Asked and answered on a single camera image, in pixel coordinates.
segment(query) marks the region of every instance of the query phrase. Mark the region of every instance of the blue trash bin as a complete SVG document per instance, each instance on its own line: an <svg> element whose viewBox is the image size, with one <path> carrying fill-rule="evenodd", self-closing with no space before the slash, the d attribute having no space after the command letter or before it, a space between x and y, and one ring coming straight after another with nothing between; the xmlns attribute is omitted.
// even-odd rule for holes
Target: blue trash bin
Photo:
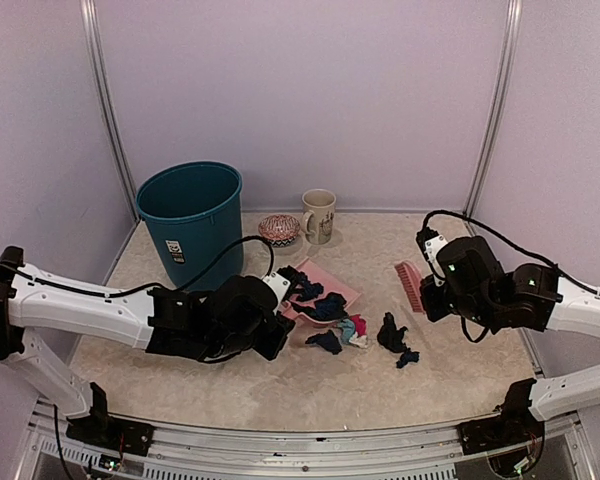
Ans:
<svg viewBox="0 0 600 480"><path fill-rule="evenodd" d="M164 170L138 191L138 212L177 287L242 237L241 190L242 177L235 168L204 161ZM242 271L243 261L238 245L188 290L215 290Z"/></svg>

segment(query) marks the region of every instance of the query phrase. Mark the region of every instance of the tabletop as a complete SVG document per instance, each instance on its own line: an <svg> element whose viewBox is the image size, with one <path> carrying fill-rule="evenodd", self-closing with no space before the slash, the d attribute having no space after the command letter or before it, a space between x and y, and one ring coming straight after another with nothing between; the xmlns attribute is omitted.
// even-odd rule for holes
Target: tabletop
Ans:
<svg viewBox="0 0 600 480"><path fill-rule="evenodd" d="M266 214L243 214L245 235ZM299 238L276 249L275 268L305 258L362 292L349 309L367 320L368 349L344 346L339 355L305 345L316 329L302 321L279 356L268 362L253 351L218 365L150 355L109 340L84 336L71 367L107 392L109 409L148 420L260 431L368 430L455 421L489 414L509 385L533 377L518 332L503 330L478 345L462 335L458 318L431 323L413 313L394 265L427 266L415 244L422 215L338 213L329 243ZM447 239L468 235L453 218L431 221ZM264 275L268 253L245 244L243 273ZM109 285L148 281L171 285L146 225L141 223ZM398 355L376 341L385 312L406 326L406 344L420 361L396 368ZM475 337L481 327L470 325Z"/></svg>

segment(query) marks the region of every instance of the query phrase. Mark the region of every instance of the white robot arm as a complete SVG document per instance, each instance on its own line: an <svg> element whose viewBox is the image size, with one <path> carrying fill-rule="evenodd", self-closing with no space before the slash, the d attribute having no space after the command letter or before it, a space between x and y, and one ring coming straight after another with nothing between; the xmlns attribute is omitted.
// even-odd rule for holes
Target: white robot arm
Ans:
<svg viewBox="0 0 600 480"><path fill-rule="evenodd" d="M489 331L520 327L600 338L600 288L566 276L555 265L525 264L506 273L483 237L447 242L425 226L417 242L432 270L420 287L432 322L455 314L463 326L467 320L482 325L483 335L478 340L469 338L474 342ZM524 441L524 428L596 404L600 404L600 365L561 377L516 382L499 418L460 425L464 451L476 453ZM507 421L511 428L503 427ZM502 436L507 430L511 438L505 441ZM500 444L493 441L498 436Z"/></svg>
<svg viewBox="0 0 600 480"><path fill-rule="evenodd" d="M293 328L293 322L277 314L291 286L277 273L262 280L232 277L204 295L157 287L126 295L25 265L22 250L15 247L5 250L0 264L7 267L0 266L0 362L58 407L69 421L69 437L113 450L124 434L129 445L124 451L146 455L153 428L110 417L104 391L75 375L36 327L204 363L218 363L248 348L272 360Z"/></svg>

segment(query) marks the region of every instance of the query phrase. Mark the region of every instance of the patterned bowl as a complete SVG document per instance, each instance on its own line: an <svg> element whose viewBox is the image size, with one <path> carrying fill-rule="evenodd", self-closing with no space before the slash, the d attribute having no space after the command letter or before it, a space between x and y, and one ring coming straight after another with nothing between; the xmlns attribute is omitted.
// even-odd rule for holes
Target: patterned bowl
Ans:
<svg viewBox="0 0 600 480"><path fill-rule="evenodd" d="M300 223L291 215L271 215L260 222L258 232L274 247L286 247L298 238Z"/></svg>

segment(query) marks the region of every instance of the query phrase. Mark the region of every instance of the white mug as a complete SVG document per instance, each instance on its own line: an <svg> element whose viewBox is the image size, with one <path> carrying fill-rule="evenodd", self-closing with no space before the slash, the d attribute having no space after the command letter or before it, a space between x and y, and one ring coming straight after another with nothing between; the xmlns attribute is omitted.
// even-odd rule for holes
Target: white mug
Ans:
<svg viewBox="0 0 600 480"><path fill-rule="evenodd" d="M307 240L322 245L331 239L333 218L336 214L336 196L329 190L308 190L302 195L304 214L300 228Z"/></svg>

